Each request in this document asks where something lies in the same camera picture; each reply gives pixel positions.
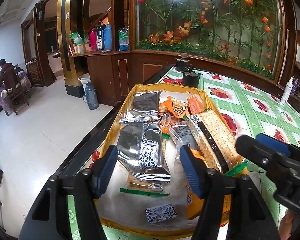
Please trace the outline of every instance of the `wooden chair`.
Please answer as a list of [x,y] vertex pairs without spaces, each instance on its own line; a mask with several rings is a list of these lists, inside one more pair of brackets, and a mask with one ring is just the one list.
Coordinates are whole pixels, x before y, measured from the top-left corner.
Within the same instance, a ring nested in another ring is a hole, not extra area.
[[26,99],[25,91],[24,91],[23,87],[21,86],[18,76],[14,73],[13,67],[10,67],[5,72],[3,72],[3,81],[4,81],[6,90],[12,89],[12,92],[8,93],[7,99],[9,100],[10,108],[12,108],[13,112],[16,115],[18,115],[16,105],[14,104],[13,100],[22,96],[23,101],[24,101],[23,104],[26,103],[29,106],[29,103]]

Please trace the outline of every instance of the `gray thermos on floor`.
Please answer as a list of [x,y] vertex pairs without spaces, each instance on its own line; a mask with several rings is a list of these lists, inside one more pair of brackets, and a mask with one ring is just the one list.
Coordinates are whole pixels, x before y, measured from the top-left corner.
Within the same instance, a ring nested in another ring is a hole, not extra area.
[[86,88],[84,89],[83,101],[88,104],[90,110],[94,110],[99,107],[96,89],[91,82],[88,82]]

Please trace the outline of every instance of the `black hair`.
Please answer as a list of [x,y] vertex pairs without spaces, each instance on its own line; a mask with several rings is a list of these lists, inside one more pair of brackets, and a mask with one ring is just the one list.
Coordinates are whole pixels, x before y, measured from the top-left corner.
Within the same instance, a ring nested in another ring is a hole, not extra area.
[[5,60],[4,58],[2,58],[2,59],[0,60],[0,66],[2,67],[2,65],[5,64],[5,63],[6,63],[6,60]]

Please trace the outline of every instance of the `glass panel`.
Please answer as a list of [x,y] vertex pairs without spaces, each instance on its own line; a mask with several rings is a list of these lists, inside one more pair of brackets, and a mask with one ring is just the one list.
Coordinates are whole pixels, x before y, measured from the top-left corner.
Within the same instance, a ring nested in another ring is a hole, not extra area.
[[138,0],[137,49],[186,52],[274,76],[277,0]]

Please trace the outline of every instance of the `green checkered tablecloth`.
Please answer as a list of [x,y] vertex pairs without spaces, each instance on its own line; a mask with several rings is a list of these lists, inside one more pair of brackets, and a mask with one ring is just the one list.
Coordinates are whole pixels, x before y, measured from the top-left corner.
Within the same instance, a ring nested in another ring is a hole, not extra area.
[[[259,133],[264,133],[300,147],[300,114],[292,106],[284,106],[275,96],[235,79],[204,71],[200,73],[203,76],[200,78],[199,89],[207,93],[225,117],[235,138],[243,134],[255,138]],[[182,79],[182,73],[172,68],[159,82],[173,82],[175,79]],[[276,190],[274,183],[267,178],[262,168],[253,163],[249,163],[248,171],[278,225],[286,208],[273,198]],[[79,240],[73,196],[68,196],[68,207],[72,238]],[[105,226],[103,228],[109,240],[144,238]]]

